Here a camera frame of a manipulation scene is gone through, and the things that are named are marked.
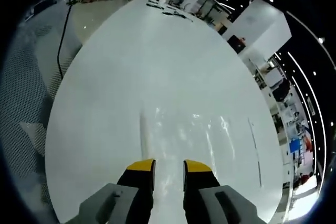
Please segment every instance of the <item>white tabletop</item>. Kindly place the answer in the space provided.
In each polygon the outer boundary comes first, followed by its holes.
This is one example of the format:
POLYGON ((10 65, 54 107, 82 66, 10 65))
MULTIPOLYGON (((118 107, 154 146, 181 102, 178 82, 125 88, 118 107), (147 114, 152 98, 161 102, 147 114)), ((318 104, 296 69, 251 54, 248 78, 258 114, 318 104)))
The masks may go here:
POLYGON ((46 142, 57 217, 68 221, 128 165, 150 157, 150 223, 186 223, 186 158, 210 166, 268 222, 282 194, 282 159, 257 83, 203 21, 165 16, 146 2, 133 0, 97 29, 57 92, 46 142))

